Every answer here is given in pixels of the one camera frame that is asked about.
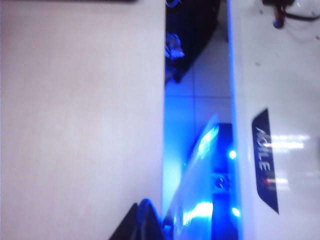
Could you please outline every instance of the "blue led light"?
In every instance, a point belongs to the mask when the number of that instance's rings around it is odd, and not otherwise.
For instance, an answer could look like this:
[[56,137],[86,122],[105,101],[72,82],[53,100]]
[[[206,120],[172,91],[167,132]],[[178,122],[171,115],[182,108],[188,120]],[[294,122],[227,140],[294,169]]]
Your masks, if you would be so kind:
[[198,203],[193,210],[183,213],[182,225],[187,226],[194,218],[211,218],[213,210],[212,202]]
[[235,159],[237,157],[237,153],[235,150],[232,150],[229,152],[229,158],[231,158],[232,160]]
[[235,215],[236,217],[240,217],[240,215],[241,215],[239,209],[237,209],[237,208],[235,208],[235,207],[232,208],[232,213],[233,213],[233,215]]

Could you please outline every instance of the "black object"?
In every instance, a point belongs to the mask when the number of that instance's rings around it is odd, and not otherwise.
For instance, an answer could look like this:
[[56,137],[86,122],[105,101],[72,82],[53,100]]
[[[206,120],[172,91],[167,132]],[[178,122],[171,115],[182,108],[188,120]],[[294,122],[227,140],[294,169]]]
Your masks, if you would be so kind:
[[295,2],[295,0],[262,0],[264,5],[272,6],[290,6]]
[[166,75],[179,83],[217,27],[221,0],[183,0],[166,8],[166,31],[181,41],[184,57],[166,58]]
[[165,240],[165,231],[149,199],[130,208],[109,240]]
[[269,111],[267,108],[252,121],[252,138],[258,195],[262,201],[279,214]]
[[[228,162],[230,161],[229,152],[234,149],[232,124],[219,123],[218,127],[216,152],[212,157],[212,175],[231,176],[233,170],[230,169],[231,165]],[[211,219],[211,239],[238,240],[239,233],[237,226],[234,226],[232,223],[232,218],[235,216],[231,214],[233,207],[232,198],[234,198],[232,194],[235,194],[235,189],[231,192],[229,183],[222,185],[225,191],[217,191],[215,190],[217,186],[213,186],[212,202],[214,210]]]
[[262,0],[264,5],[275,6],[275,21],[273,26],[276,29],[281,29],[285,25],[285,18],[299,21],[313,22],[320,19],[320,15],[301,16],[288,13],[286,7],[292,5],[295,0]]

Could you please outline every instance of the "white floor tile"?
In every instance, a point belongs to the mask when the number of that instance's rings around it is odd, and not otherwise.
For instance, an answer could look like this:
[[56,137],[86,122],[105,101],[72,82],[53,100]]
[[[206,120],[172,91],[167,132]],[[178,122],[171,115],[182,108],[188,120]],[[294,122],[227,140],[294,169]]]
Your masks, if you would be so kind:
[[227,7],[221,3],[219,25],[212,39],[194,63],[196,97],[230,97]]
[[165,86],[165,96],[192,97],[194,95],[193,66],[185,74],[181,83],[170,81]]
[[218,115],[221,123],[232,122],[231,99],[197,97],[195,99],[195,136],[198,137],[209,119]]

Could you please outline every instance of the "black bag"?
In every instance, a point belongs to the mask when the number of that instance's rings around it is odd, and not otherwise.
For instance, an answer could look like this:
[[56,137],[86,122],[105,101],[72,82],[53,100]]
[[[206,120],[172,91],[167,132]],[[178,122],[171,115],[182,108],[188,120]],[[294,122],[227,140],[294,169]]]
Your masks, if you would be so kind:
[[263,5],[272,5],[272,6],[290,6],[295,2],[295,0],[262,0]]
[[189,70],[209,42],[217,27],[221,0],[183,0],[166,8],[166,32],[181,41],[184,57],[166,58],[166,80],[170,75],[176,82]]
[[133,204],[109,240],[165,240],[160,218],[149,199]]

